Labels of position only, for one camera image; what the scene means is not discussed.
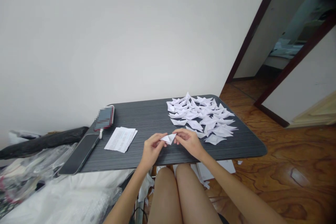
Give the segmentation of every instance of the black cord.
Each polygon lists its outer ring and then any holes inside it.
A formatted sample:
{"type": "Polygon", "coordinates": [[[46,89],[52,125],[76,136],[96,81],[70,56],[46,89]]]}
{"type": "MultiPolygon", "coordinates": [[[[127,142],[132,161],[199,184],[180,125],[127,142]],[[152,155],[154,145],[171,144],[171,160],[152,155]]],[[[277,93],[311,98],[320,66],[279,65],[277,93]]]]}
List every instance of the black cord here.
{"type": "Polygon", "coordinates": [[[140,208],[140,207],[137,207],[137,208],[134,210],[131,219],[133,219],[134,214],[135,214],[135,212],[136,212],[138,209],[140,209],[140,210],[143,212],[143,214],[146,216],[146,221],[148,222],[147,214],[146,214],[145,211],[144,211],[142,208],[140,208]]]}

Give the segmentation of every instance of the forearm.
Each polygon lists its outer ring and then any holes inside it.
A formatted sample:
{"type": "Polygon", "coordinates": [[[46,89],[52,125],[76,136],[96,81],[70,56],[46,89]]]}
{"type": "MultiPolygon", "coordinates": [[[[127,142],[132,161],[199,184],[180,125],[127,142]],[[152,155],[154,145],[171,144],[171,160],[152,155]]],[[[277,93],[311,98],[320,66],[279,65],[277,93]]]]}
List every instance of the forearm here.
{"type": "Polygon", "coordinates": [[[235,179],[234,176],[221,167],[208,153],[205,153],[200,161],[209,169],[232,202],[249,222],[253,224],[286,223],[266,202],[235,179]]]}
{"type": "Polygon", "coordinates": [[[141,166],[141,164],[136,168],[131,180],[127,184],[125,190],[111,212],[108,214],[104,224],[129,223],[135,201],[147,172],[148,170],[141,166]]]}

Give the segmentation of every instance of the hand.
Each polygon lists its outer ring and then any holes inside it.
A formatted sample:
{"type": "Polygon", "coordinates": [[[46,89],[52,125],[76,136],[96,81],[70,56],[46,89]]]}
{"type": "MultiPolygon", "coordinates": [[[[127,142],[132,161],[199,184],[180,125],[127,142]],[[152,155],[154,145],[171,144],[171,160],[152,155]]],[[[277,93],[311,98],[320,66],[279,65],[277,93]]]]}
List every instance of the hand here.
{"type": "Polygon", "coordinates": [[[167,147],[166,142],[160,140],[166,135],[168,134],[155,133],[145,141],[139,166],[144,167],[148,171],[155,164],[162,147],[167,147]]]}
{"type": "Polygon", "coordinates": [[[193,155],[198,160],[201,160],[206,151],[201,145],[196,132],[181,128],[174,130],[173,134],[175,133],[177,135],[175,136],[174,143],[182,144],[191,155],[193,155]]]}

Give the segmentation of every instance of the doorway floor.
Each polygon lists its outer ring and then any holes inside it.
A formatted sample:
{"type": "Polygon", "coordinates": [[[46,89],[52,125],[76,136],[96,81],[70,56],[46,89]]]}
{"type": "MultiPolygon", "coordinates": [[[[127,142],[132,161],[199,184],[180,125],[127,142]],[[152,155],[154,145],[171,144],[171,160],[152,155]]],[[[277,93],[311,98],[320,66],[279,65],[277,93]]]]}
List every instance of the doorway floor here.
{"type": "Polygon", "coordinates": [[[273,79],[256,77],[251,80],[233,81],[230,84],[256,101],[272,82],[273,79]]]}

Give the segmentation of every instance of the doorway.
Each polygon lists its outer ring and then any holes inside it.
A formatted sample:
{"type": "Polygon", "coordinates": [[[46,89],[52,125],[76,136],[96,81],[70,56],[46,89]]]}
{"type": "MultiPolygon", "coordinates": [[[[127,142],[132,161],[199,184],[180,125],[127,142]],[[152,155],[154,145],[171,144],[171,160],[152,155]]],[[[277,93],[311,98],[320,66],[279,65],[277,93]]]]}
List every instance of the doorway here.
{"type": "Polygon", "coordinates": [[[227,83],[261,105],[271,87],[275,89],[309,52],[307,48],[318,43],[324,23],[333,27],[335,8],[336,0],[271,0],[227,83]]]}

